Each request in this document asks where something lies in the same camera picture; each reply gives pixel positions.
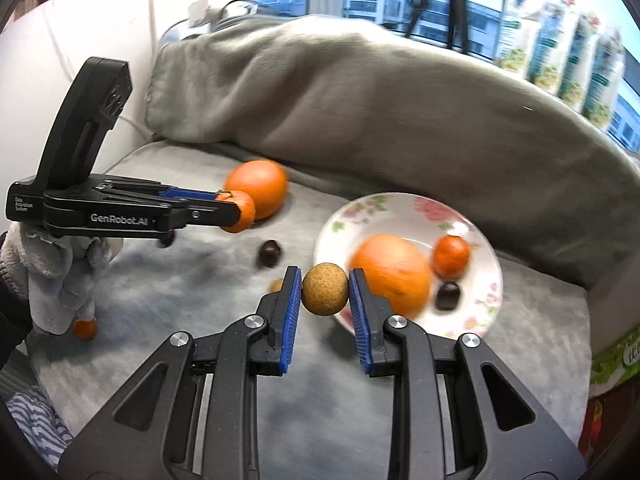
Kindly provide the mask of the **left gloved hand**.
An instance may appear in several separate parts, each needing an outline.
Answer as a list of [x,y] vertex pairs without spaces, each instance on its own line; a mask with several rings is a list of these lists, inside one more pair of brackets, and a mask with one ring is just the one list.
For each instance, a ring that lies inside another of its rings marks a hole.
[[31,330],[65,334],[92,321],[94,293],[122,250],[120,238],[63,236],[13,222],[1,237],[1,325],[24,339]]

